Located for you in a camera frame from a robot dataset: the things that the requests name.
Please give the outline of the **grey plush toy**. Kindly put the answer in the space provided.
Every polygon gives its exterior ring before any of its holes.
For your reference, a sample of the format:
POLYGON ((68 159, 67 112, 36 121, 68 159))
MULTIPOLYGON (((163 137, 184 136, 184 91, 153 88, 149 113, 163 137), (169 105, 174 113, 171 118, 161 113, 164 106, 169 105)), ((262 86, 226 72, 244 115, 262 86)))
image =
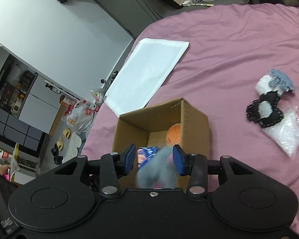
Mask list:
POLYGON ((138 188, 175 188, 178 173, 173 162, 172 148, 160 147, 159 151, 143 168, 137 171, 138 188))

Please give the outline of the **black lace-trimmed pad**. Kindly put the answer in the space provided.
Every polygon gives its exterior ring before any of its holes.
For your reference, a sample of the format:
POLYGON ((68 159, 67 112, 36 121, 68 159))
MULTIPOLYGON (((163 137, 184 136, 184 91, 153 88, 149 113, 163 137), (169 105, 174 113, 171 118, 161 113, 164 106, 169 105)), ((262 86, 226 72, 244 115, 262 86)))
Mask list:
POLYGON ((248 121, 258 123, 261 128, 272 127, 282 121, 283 112, 277 107, 280 96, 276 91, 261 94, 246 108, 248 121))

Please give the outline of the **clear bag white filling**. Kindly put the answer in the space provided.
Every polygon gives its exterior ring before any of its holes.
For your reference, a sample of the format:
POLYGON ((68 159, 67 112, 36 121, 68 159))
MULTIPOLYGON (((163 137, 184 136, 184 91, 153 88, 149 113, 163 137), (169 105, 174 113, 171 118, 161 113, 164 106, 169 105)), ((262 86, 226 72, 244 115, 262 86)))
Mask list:
POLYGON ((263 129, 289 157, 294 158, 299 147, 299 113, 297 106, 286 107, 281 122, 263 129))

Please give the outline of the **white soft bundle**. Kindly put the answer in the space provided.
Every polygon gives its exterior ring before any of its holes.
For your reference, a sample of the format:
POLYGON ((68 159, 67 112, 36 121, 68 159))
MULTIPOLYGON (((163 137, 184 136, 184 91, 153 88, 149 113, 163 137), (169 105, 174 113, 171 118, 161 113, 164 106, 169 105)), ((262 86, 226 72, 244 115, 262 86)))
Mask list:
POLYGON ((278 86, 272 84, 272 77, 268 74, 264 75, 259 79, 256 84, 256 91, 258 95, 266 94, 268 92, 274 91, 277 92, 279 96, 282 96, 283 90, 278 86))

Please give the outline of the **blue snack packet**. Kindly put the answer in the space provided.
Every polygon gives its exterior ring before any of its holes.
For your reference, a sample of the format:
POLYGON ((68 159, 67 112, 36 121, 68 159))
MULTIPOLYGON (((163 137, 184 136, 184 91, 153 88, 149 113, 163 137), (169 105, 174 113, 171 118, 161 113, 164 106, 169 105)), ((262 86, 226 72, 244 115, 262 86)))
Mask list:
POLYGON ((139 147, 137 149, 138 170, 143 168, 157 154, 160 147, 139 147))

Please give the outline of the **orange ball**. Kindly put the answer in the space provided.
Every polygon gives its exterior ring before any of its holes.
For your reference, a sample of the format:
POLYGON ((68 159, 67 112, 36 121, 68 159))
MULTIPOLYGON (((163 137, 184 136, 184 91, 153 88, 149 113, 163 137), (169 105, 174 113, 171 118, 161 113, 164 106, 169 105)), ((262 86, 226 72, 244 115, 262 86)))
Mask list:
POLYGON ((166 145, 174 146, 181 143, 181 124, 175 123, 166 133, 166 145))

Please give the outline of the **brown cardboard box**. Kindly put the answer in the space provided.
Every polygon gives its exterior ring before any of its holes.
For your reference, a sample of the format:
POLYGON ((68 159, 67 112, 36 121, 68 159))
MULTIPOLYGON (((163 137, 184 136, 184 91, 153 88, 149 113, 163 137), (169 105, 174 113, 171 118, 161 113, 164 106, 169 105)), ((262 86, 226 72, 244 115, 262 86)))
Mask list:
POLYGON ((209 120, 182 98, 121 115, 112 151, 121 153, 130 144, 135 144, 136 148, 164 147, 168 131, 175 124, 180 125, 176 134, 185 153, 209 157, 209 120))

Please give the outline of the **white plastic shopping bag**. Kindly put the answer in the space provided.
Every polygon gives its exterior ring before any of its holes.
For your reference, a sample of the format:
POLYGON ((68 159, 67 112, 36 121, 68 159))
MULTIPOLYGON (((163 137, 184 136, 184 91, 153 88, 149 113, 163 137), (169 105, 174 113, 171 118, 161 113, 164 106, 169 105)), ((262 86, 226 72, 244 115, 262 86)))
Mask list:
POLYGON ((65 113, 62 121, 72 132, 81 134, 89 130, 99 109, 97 104, 81 100, 71 108, 69 113, 65 113))

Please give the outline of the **yellow slippers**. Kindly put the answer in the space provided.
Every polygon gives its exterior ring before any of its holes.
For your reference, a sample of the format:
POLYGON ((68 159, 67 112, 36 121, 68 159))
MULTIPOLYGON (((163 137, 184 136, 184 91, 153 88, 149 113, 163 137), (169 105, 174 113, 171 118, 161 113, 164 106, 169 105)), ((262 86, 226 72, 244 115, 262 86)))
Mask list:
POLYGON ((69 139, 70 136, 71 136, 71 130, 69 128, 64 129, 62 132, 62 136, 56 142, 56 146, 59 151, 62 151, 64 148, 64 139, 69 139))

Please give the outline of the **white flat pillowcase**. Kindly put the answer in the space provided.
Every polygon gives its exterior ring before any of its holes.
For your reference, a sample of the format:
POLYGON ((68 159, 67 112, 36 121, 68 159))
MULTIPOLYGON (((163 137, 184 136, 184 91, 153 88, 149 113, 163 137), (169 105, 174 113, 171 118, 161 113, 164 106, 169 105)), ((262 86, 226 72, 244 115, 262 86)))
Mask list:
POLYGON ((189 47, 189 42, 144 38, 108 88, 106 105, 117 117, 144 108, 189 47))

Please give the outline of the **pink bed sheet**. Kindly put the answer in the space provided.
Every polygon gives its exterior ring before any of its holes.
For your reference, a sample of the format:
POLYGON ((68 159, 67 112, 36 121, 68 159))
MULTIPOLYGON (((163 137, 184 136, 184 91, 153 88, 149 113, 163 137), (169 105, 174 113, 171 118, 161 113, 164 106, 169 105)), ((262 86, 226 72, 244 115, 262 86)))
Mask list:
POLYGON ((178 175, 175 188, 138 188, 137 154, 131 172, 116 175, 119 117, 104 103, 81 156, 95 200, 81 237, 299 238, 299 149, 289 158, 246 117, 270 69, 295 86, 277 107, 299 113, 299 8, 216 5, 151 24, 132 52, 144 38, 189 42, 144 108, 182 98, 204 113, 209 157, 197 154, 191 176, 178 175))

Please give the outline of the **blue-grey crochet piece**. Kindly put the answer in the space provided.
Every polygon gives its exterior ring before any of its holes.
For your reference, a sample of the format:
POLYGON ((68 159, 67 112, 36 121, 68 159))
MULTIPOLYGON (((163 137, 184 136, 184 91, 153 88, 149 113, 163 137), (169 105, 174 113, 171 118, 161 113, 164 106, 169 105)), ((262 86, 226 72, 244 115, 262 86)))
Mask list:
POLYGON ((269 87, 278 88, 284 92, 295 93, 295 86, 290 77, 277 69, 270 69, 269 75, 271 80, 269 81, 269 87))

